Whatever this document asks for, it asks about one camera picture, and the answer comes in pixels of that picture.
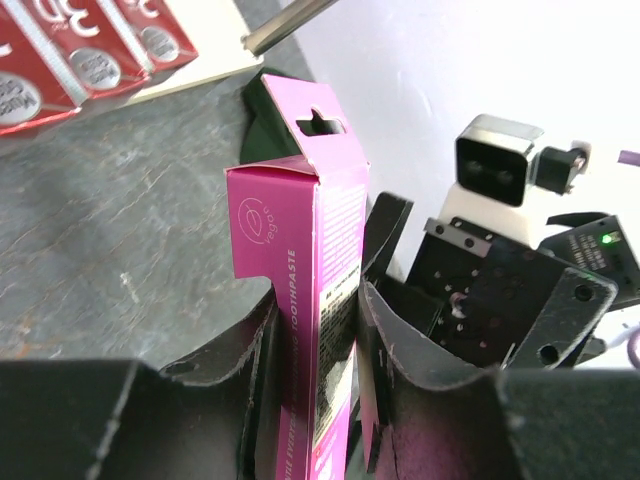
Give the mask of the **red 3D toothpaste box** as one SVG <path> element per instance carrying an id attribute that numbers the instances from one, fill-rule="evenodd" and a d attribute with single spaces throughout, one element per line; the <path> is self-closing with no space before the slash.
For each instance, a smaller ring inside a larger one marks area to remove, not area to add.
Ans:
<path id="1" fill-rule="evenodd" d="M 140 89 L 153 64 L 114 1 L 4 1 L 66 60 L 93 99 Z"/>
<path id="2" fill-rule="evenodd" d="M 107 27 L 101 44 L 133 71 L 181 68 L 198 51 L 164 1 L 89 1 Z"/>

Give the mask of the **silver red toothpaste box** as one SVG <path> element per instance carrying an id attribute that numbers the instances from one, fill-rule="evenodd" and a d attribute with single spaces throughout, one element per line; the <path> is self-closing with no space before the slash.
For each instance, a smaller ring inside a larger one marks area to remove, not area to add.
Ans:
<path id="1" fill-rule="evenodd" d="M 1 134 L 77 115 L 88 93 L 19 1 L 1 3 Z"/>

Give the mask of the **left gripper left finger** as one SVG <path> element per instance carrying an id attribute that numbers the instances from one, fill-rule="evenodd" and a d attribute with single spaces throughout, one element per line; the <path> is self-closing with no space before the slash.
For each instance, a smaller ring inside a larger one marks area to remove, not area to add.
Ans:
<path id="1" fill-rule="evenodd" d="M 278 308 L 162 369 L 134 359 L 1 365 L 5 479 L 271 479 Z"/>

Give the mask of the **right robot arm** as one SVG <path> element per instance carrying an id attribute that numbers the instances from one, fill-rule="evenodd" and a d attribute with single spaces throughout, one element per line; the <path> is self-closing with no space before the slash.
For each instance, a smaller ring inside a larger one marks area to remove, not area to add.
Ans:
<path id="1" fill-rule="evenodd" d="M 429 219 L 405 281 L 388 266 L 411 211 L 391 193 L 366 221 L 363 275 L 390 310 L 477 367 L 572 368 L 604 353 L 602 317 L 639 302 L 639 264 L 619 220 L 552 216 L 528 247 L 462 217 Z"/>

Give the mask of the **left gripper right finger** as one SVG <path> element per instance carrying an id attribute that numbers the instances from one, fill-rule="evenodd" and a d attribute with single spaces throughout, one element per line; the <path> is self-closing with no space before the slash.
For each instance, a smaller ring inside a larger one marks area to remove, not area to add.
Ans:
<path id="1" fill-rule="evenodd" d="M 639 374 L 479 369 L 358 290 L 364 462 L 378 479 L 635 479 Z"/>

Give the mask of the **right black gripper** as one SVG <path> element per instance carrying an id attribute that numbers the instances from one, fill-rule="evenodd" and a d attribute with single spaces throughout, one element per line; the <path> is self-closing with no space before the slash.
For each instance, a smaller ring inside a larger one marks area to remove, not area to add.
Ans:
<path id="1" fill-rule="evenodd" d="M 376 198 L 364 230 L 362 276 L 386 274 L 413 207 Z M 407 279 L 389 305 L 454 356 L 483 368 L 573 367 L 618 293 L 614 281 L 460 217 L 429 219 Z"/>

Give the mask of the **pink toothpaste box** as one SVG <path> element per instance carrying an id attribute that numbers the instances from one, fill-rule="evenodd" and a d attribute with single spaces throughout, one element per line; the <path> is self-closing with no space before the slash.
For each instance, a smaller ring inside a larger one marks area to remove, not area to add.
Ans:
<path id="1" fill-rule="evenodd" d="M 274 475 L 340 479 L 370 165 L 329 86 L 256 84 L 297 149 L 226 173 L 235 275 L 269 279 L 281 318 Z"/>

